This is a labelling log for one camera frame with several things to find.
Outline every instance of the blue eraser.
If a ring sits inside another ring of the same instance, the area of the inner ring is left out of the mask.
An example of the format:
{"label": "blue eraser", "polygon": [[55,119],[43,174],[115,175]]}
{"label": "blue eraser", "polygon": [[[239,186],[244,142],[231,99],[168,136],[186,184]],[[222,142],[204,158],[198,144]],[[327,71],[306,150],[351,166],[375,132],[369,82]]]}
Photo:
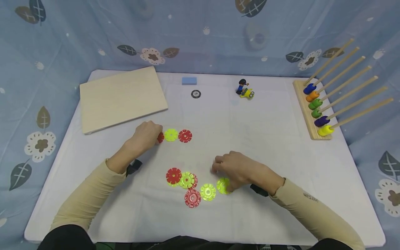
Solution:
{"label": "blue eraser", "polygon": [[196,77],[182,77],[182,85],[197,85]]}

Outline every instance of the beige long sleeve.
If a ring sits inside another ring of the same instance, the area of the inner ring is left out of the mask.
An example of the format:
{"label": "beige long sleeve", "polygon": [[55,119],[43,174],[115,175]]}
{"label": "beige long sleeve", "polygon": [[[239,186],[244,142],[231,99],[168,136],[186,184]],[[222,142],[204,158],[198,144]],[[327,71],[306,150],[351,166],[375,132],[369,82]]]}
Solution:
{"label": "beige long sleeve", "polygon": [[67,198],[54,217],[50,231],[68,224],[88,230],[107,197],[125,179],[103,161]]}
{"label": "beige long sleeve", "polygon": [[318,240],[331,238],[353,250],[365,250],[360,236],[343,218],[290,180],[286,179],[271,199],[287,209]]}

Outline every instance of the hand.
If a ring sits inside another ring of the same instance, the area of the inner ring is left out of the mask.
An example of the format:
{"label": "hand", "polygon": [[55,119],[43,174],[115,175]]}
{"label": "hand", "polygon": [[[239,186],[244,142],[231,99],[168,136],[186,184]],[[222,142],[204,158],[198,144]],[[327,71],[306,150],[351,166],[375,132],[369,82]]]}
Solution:
{"label": "hand", "polygon": [[260,166],[262,166],[261,163],[248,158],[242,153],[231,151],[229,154],[216,156],[211,171],[213,173],[223,171],[230,179],[230,184],[226,187],[226,190],[233,192],[243,185],[251,184],[253,173]]}
{"label": "hand", "polygon": [[124,143],[123,148],[140,156],[156,144],[157,137],[161,132],[161,125],[152,121],[143,122],[136,128],[133,136]]}

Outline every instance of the lego figure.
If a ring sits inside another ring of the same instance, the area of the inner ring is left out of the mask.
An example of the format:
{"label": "lego figure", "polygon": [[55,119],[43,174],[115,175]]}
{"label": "lego figure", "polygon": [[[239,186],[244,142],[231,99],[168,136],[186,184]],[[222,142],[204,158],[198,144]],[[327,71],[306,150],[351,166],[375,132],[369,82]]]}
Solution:
{"label": "lego figure", "polygon": [[243,86],[245,86],[245,85],[249,85],[247,82],[246,82],[246,80],[245,79],[242,79],[242,80],[240,80],[239,81],[239,87],[238,87],[238,90],[236,91],[236,94],[238,94],[238,95],[240,95],[240,94],[244,94],[243,93]]}

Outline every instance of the white table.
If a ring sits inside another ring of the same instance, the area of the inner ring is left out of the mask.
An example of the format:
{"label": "white table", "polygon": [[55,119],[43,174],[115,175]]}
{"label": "white table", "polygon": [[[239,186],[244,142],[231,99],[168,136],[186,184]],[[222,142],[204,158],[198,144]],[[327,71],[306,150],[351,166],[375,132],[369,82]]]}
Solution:
{"label": "white table", "polygon": [[[96,70],[89,80],[117,73]],[[182,86],[183,76],[197,77],[198,85]],[[249,187],[229,196],[217,192],[213,201],[202,200],[197,208],[189,208],[184,203],[186,191],[167,185],[165,173],[174,166],[197,175],[197,190],[205,183],[215,185],[218,177],[209,171],[214,157],[235,150],[320,199],[354,227],[366,246],[385,243],[341,130],[336,129],[329,141],[310,139],[292,86],[294,78],[177,73],[158,73],[158,77],[167,111],[84,135],[77,106],[26,227],[27,240],[43,240],[71,192],[138,124],[151,119],[164,130],[189,129],[193,139],[187,144],[164,141],[139,158],[142,168],[114,191],[94,219],[89,230],[94,242],[157,242],[189,235],[251,244],[316,243],[289,212]],[[241,78],[254,89],[252,100],[235,93]],[[192,98],[192,90],[200,90],[201,97]]]}

